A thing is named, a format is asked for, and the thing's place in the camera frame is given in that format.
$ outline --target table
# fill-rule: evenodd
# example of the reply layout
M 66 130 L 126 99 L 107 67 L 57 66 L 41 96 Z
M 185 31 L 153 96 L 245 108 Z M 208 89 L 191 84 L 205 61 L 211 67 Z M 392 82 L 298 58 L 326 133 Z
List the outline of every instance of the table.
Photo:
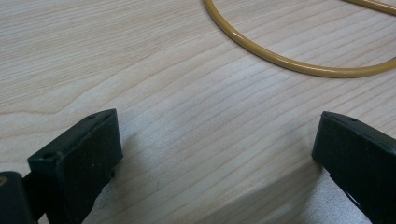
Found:
M 344 1 L 214 3 L 296 60 L 395 57 L 396 18 Z M 322 111 L 396 136 L 396 71 L 285 70 L 235 44 L 202 1 L 4 0 L 0 11 L 1 171 L 28 174 L 56 136 L 118 110 L 124 159 L 84 223 L 368 222 L 310 153 Z

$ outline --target black plastic part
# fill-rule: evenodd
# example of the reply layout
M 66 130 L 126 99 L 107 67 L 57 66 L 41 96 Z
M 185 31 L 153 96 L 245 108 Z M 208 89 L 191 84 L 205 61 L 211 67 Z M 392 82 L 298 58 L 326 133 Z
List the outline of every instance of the black plastic part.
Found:
M 81 120 L 28 159 L 35 218 L 45 211 L 50 223 L 81 223 L 121 158 L 115 109 Z
M 347 116 L 323 112 L 312 152 L 373 223 L 396 223 L 396 140 Z
M 0 173 L 0 223 L 34 224 L 21 175 Z

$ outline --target wood grain surface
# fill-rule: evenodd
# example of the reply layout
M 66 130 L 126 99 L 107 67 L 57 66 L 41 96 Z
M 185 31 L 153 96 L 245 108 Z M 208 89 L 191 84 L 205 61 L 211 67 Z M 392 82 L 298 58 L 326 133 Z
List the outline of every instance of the wood grain surface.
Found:
M 296 60 L 396 56 L 396 18 L 344 1 L 214 3 Z M 230 40 L 202 1 L 1 0 L 0 170 L 28 174 L 34 152 L 117 108 L 124 159 L 84 223 L 367 223 L 310 153 L 324 110 L 395 137 L 395 75 L 277 67 Z

